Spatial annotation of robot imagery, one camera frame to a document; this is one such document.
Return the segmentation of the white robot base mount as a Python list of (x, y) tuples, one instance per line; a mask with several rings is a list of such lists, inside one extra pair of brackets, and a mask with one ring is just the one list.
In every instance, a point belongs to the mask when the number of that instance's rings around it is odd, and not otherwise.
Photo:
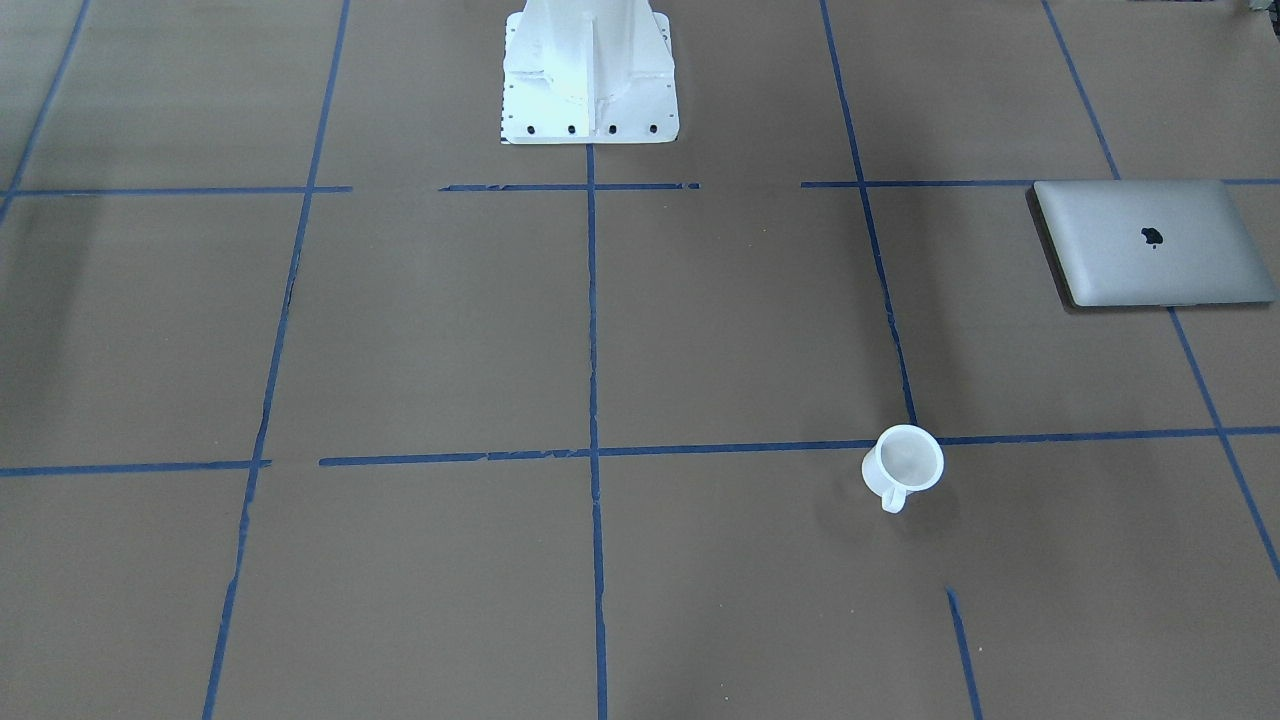
[(527, 1), (504, 26), (502, 143), (671, 143), (669, 18), (648, 1)]

